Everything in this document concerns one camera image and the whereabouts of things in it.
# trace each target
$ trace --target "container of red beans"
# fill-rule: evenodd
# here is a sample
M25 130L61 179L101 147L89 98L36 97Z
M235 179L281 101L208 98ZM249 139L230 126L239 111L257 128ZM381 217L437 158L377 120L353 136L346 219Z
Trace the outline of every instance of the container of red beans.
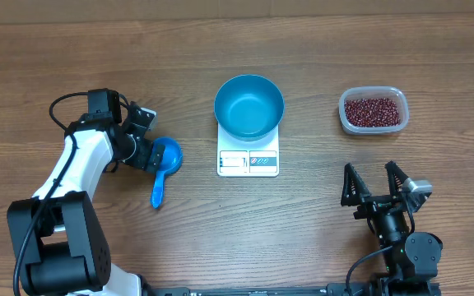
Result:
M391 86L355 87L339 99L343 130L352 135L401 131L409 122L405 95Z

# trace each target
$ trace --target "bowl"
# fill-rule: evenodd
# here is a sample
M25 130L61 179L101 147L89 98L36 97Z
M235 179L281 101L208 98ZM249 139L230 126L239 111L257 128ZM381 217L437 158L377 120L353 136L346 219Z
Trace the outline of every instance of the bowl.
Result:
M247 74L228 80L215 96L217 122L242 141L264 138L277 127L285 112L285 100L267 78Z
M387 127L357 127L346 118L345 102L357 99L379 99L389 98L396 103L399 124ZM343 130L351 135L379 135L384 133L400 132L409 122L409 107L405 95L396 87L392 86L362 86L345 91L339 99L339 118L342 121Z

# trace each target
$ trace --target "blue bowl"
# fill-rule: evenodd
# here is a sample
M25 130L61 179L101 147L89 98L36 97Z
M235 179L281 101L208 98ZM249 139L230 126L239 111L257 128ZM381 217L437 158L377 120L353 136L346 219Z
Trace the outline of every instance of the blue bowl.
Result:
M285 100L273 82L259 75L228 80L215 96L215 118L230 135L243 141L265 137L279 124Z

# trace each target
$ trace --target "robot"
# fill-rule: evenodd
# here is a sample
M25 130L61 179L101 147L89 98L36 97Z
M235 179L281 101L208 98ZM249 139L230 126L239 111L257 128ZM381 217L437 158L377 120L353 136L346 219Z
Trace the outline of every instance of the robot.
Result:
M65 127L53 115L56 103L86 96L88 112ZM122 123L121 108L128 111ZM157 113L127 101L117 91L100 89L64 95L50 106L51 118L65 131L65 148L45 184L31 199L14 201L7 222L16 255L13 288L19 279L29 295L93 296L398 296L441 295L430 280L438 274L442 242L433 234L415 232L413 213L428 200L432 186L413 180L394 163L385 165L390 194L373 197L351 164L345 166L342 206L357 206L356 220L367 220L380 249L361 258L348 271L345 283L323 287L279 289L153 289L141 275L111 262L107 240L92 206L100 175L119 163L155 173L165 147L144 136ZM411 227L407 225L407 213ZM64 231L67 241L43 244L41 238ZM388 272L368 283L350 283L352 271L383 254Z

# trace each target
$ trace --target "white scale platform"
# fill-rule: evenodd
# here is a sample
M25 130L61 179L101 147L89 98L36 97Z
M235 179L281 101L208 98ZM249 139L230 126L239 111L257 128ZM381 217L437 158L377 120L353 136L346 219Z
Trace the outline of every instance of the white scale platform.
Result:
M223 177L276 177L279 174L279 127L263 139L241 141L219 125L217 173Z

